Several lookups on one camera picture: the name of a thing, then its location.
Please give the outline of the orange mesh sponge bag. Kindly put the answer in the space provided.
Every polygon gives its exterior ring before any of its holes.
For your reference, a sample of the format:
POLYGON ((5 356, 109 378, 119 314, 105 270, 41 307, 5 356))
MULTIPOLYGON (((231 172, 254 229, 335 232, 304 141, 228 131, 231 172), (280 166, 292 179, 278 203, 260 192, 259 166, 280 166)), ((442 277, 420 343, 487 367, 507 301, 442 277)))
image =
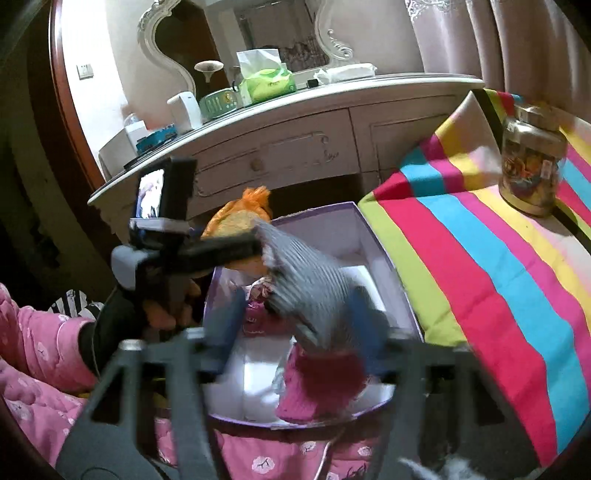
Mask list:
MULTIPOLYGON (((213 215, 205 226, 201 239, 249 232, 256 220, 270 222, 271 218, 273 213, 270 210, 270 190, 266 186, 246 188, 241 198, 229 201, 213 215)), ((260 254, 226 263, 224 267, 256 278, 266 276, 267 273, 260 254)))

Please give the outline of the grey striped sock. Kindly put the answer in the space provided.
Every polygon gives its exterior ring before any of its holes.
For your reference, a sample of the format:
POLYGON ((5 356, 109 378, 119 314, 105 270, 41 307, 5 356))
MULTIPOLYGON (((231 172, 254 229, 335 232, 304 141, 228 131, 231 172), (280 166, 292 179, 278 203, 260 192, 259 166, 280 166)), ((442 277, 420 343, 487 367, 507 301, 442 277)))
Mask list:
POLYGON ((291 335, 314 354, 353 349, 346 300, 355 282, 341 263, 270 223, 254 226, 273 293, 269 303, 290 322, 291 335))

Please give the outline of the magenta knit fingerless glove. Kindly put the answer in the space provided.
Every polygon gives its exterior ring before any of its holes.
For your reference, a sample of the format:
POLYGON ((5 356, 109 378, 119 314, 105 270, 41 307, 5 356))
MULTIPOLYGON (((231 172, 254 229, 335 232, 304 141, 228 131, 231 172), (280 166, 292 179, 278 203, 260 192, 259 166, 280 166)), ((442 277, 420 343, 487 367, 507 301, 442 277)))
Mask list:
POLYGON ((353 352, 311 355, 295 344, 283 371, 276 416, 290 423, 322 421, 342 414, 365 390, 363 364, 353 352))

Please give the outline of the phone on left gripper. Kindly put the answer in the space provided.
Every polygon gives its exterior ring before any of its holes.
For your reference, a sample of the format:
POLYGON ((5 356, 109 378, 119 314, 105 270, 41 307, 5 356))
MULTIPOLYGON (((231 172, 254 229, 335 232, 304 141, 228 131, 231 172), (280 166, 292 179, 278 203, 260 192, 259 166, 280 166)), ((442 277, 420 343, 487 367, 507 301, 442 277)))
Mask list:
POLYGON ((193 195, 197 160, 167 157, 140 171, 132 219, 184 221, 193 195))

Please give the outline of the purple white storage box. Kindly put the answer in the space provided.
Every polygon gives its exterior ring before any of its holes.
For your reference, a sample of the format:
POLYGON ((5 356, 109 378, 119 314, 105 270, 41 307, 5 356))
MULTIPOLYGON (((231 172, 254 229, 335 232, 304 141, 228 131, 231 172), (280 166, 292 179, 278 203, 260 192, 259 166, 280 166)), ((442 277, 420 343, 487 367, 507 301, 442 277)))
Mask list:
MULTIPOLYGON (((345 202, 308 209, 277 218, 273 226, 334 259, 349 284, 365 289, 370 310, 382 312, 394 330, 423 340, 398 271, 356 204, 345 202)), ((225 305, 238 287, 247 290, 254 282, 256 277, 245 272, 216 267, 205 300, 205 326, 211 326, 209 315, 225 305)), ((335 308, 345 315, 345 306, 335 308)), ((329 347, 335 353, 355 347, 344 330, 345 317, 338 319, 337 313, 329 313, 328 317, 323 313, 311 329, 299 323, 304 343, 310 340, 308 346, 325 353, 329 347)), ((263 428, 308 428, 301 425, 334 423, 335 416, 318 417, 322 418, 318 422, 286 421, 276 416, 283 395, 278 382, 283 380, 283 367, 293 353, 293 331, 288 326, 287 330, 278 326, 256 327, 256 333, 246 330, 245 325, 221 379, 205 389, 209 414, 218 420, 263 428)), ((366 380, 361 392, 342 407, 342 415, 356 418, 368 414, 386 405, 393 394, 393 385, 383 384, 376 377, 366 380)))

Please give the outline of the white small dispenser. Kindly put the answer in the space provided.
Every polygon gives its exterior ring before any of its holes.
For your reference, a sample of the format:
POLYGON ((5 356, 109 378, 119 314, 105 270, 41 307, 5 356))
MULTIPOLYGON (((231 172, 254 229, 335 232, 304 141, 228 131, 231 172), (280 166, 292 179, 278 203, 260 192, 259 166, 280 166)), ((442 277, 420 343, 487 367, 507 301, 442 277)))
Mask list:
POLYGON ((180 92, 167 100, 167 106, 178 135, 202 126, 200 107, 190 91, 180 92))

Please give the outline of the striped colourful tablecloth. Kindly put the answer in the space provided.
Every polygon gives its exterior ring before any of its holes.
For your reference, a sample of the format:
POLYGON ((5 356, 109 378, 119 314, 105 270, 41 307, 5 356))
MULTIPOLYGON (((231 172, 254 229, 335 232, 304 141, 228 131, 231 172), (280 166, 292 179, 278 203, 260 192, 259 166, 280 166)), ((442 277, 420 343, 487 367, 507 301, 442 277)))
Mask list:
POLYGON ((498 188, 502 123, 516 103, 469 93, 360 209, 426 341, 476 350, 549 465, 590 411, 590 126, 560 114, 557 207, 536 219, 498 188))

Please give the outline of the green round box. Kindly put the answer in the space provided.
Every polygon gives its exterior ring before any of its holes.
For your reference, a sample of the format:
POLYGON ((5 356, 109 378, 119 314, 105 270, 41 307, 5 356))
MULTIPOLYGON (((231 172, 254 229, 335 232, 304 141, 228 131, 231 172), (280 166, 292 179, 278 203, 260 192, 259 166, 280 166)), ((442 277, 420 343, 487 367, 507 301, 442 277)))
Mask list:
POLYGON ((214 91, 202 97, 199 102, 201 116, 208 122, 235 112, 242 106, 238 92, 232 88, 214 91))

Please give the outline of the green tissue pack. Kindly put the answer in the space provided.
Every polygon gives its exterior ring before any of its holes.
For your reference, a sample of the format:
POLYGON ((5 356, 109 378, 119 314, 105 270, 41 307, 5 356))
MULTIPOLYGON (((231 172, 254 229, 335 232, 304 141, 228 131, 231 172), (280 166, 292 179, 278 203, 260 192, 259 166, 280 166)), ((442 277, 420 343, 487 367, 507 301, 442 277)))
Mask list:
POLYGON ((240 51, 238 57, 242 82, 238 93, 243 106, 262 103, 297 91, 294 74, 274 48, 240 51))

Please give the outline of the white dresser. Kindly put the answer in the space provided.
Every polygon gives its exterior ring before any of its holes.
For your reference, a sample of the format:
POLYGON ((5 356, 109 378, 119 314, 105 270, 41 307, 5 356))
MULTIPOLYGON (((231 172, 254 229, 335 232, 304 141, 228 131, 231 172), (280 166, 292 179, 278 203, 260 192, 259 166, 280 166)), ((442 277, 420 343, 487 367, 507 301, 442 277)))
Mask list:
POLYGON ((305 89, 240 109, 181 136, 108 181, 88 204, 126 240, 139 172, 168 156, 197 160, 190 218, 259 185, 276 189, 356 175, 368 193, 470 91, 484 85, 470 75, 415 74, 305 89))

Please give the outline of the ornate white mirror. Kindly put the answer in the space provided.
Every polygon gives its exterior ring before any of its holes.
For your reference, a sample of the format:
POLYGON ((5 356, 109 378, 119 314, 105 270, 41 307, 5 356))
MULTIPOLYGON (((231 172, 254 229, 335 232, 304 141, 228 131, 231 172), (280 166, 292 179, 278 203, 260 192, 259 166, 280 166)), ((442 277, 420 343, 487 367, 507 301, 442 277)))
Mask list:
POLYGON ((195 69, 217 60, 222 87, 238 78, 238 51, 274 48, 293 72, 353 62, 353 47, 332 29, 335 1, 153 1, 137 23, 137 44, 155 66, 198 98, 208 82, 195 69))

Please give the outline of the metal lidded snack jar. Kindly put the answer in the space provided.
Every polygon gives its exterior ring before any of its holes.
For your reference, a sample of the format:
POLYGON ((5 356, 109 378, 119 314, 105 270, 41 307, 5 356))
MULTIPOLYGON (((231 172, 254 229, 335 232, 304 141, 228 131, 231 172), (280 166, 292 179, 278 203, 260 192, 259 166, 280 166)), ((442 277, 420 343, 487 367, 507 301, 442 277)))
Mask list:
POLYGON ((501 197, 526 214, 550 215, 566 152, 567 139, 549 108, 517 104, 504 121, 501 197))

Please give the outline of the beige curtain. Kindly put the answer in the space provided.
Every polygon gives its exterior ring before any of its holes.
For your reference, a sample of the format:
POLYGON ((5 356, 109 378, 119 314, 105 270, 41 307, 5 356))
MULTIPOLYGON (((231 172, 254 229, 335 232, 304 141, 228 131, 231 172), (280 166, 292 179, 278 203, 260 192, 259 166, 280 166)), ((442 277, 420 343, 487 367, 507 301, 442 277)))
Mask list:
POLYGON ((555 1, 407 1, 423 66, 590 120, 590 48, 555 1))

